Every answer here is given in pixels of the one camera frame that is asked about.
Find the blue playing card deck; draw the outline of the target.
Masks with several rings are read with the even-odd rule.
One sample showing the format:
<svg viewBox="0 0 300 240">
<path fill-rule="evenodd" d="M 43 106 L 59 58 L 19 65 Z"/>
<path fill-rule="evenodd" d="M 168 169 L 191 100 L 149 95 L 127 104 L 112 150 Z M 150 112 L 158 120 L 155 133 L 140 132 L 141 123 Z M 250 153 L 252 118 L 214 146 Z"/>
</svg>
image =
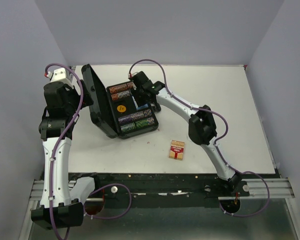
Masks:
<svg viewBox="0 0 300 240">
<path fill-rule="evenodd" d="M 134 112 L 138 112 L 138 111 L 141 111 L 141 110 L 144 110 L 144 109 L 147 109 L 150 107 L 148 103 L 146 103 L 144 105 L 139 105 L 133 96 L 131 98 L 134 103 L 134 108 L 135 108 Z"/>
</svg>

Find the black poker chip case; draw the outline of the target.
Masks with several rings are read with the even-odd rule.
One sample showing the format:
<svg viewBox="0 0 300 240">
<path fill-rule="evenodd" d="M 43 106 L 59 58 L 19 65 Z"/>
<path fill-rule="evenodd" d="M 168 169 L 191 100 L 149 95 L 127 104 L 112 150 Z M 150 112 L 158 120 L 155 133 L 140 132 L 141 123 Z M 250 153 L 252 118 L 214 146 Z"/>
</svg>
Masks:
<svg viewBox="0 0 300 240">
<path fill-rule="evenodd" d="M 157 130 L 155 113 L 161 107 L 149 102 L 138 104 L 132 81 L 106 87 L 90 64 L 84 65 L 81 73 L 93 101 L 90 119 L 107 137 L 128 139 Z"/>
</svg>

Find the brown white poker chip stack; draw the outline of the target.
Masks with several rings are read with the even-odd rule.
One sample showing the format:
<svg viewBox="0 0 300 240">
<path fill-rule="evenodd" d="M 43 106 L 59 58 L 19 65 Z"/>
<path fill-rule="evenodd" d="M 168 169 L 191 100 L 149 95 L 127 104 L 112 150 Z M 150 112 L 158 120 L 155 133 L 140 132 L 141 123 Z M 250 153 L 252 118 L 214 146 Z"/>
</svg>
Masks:
<svg viewBox="0 0 300 240">
<path fill-rule="evenodd" d="M 131 92 L 129 90 L 125 90 L 125 91 L 121 91 L 121 92 L 112 94 L 111 99 L 113 101 L 118 101 L 120 99 L 127 98 L 130 96 L 131 96 Z"/>
</svg>

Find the orange big blind button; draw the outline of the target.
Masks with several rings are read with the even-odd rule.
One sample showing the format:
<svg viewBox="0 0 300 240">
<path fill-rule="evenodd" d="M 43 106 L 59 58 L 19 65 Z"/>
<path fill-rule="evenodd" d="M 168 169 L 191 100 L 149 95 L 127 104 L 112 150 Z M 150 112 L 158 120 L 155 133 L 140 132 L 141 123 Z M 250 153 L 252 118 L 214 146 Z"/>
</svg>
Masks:
<svg viewBox="0 0 300 240">
<path fill-rule="evenodd" d="M 122 104 L 118 105 L 116 109 L 119 113 L 125 113 L 127 111 L 126 106 L 124 106 Z"/>
</svg>

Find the red playing card deck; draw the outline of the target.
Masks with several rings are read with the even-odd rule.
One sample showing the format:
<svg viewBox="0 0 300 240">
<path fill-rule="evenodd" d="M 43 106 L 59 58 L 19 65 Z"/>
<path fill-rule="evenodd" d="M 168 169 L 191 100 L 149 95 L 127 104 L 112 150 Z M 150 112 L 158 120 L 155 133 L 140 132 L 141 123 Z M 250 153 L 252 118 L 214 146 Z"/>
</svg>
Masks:
<svg viewBox="0 0 300 240">
<path fill-rule="evenodd" d="M 169 158 L 182 160 L 184 156 L 185 143 L 182 141 L 172 140 L 170 144 Z"/>
</svg>

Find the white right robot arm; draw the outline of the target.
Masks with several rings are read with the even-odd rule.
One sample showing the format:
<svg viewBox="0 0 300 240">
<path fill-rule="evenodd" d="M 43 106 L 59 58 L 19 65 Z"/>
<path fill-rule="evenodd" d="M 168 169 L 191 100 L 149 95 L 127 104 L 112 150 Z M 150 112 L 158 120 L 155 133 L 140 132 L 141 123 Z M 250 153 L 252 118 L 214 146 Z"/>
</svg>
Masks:
<svg viewBox="0 0 300 240">
<path fill-rule="evenodd" d="M 242 177 L 226 162 L 218 148 L 217 125 L 211 108 L 207 105 L 200 107 L 178 98 L 164 83 L 153 83 L 143 71 L 129 73 L 128 76 L 135 85 L 132 95 L 137 104 L 149 104 L 156 112 L 161 111 L 161 106 L 165 106 L 182 117 L 188 123 L 190 140 L 201 146 L 212 162 L 220 181 L 220 191 L 226 196 L 237 192 Z"/>
</svg>

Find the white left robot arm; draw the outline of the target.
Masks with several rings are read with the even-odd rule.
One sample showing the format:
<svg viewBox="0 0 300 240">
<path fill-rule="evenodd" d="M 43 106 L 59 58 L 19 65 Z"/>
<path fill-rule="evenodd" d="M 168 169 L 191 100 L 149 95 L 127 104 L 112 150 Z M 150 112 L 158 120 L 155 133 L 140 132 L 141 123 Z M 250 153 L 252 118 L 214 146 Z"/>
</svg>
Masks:
<svg viewBox="0 0 300 240">
<path fill-rule="evenodd" d="M 39 208 L 31 220 L 45 230 L 78 227 L 83 222 L 88 197 L 100 194 L 101 185 L 91 176 L 69 187 L 69 155 L 80 95 L 68 80 L 44 86 L 46 107 L 39 125 L 44 150 L 44 184 Z"/>
</svg>

